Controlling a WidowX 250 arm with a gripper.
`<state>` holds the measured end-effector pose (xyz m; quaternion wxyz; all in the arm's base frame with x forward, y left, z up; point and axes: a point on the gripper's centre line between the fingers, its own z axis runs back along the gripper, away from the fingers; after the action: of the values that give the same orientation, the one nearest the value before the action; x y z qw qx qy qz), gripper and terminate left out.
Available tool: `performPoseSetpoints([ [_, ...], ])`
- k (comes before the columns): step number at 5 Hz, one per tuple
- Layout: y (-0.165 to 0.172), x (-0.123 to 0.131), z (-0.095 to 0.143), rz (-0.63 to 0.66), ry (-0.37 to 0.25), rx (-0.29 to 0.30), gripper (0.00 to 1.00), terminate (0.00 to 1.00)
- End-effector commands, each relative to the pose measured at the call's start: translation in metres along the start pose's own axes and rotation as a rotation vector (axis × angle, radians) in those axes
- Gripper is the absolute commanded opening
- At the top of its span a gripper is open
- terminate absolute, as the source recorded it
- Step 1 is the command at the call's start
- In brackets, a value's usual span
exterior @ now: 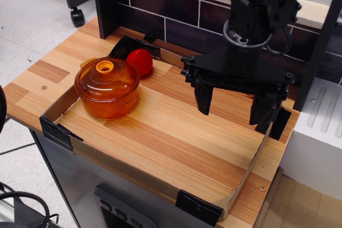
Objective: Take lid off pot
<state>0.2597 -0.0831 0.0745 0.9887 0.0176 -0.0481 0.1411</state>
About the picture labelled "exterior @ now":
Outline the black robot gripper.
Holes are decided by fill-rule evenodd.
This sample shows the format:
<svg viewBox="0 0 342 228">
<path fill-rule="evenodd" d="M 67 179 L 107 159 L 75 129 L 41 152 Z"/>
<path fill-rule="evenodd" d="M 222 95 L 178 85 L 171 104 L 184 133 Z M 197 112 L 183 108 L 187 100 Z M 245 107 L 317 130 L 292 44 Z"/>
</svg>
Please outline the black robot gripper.
<svg viewBox="0 0 342 228">
<path fill-rule="evenodd" d="M 296 77 L 271 64 L 260 51 L 241 52 L 226 48 L 220 52 L 183 57 L 182 74 L 195 89 L 198 110 L 209 114 L 213 89 L 255 95 L 250 125 L 268 125 L 273 119 L 278 97 L 286 99 L 287 89 Z"/>
</svg>

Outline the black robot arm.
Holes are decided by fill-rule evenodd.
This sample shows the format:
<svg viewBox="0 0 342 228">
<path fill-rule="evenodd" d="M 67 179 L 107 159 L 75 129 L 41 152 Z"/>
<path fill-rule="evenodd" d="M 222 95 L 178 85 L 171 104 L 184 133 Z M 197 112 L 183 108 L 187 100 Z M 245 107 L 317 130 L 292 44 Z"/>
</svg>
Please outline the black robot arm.
<svg viewBox="0 0 342 228">
<path fill-rule="evenodd" d="M 185 80 L 195 90 L 197 107 L 208 114 L 215 88 L 253 95 L 250 124 L 269 124 L 288 97 L 293 74 L 261 55 L 280 29 L 287 32 L 301 5 L 297 0 L 231 0 L 223 26 L 226 48 L 184 60 Z"/>
</svg>

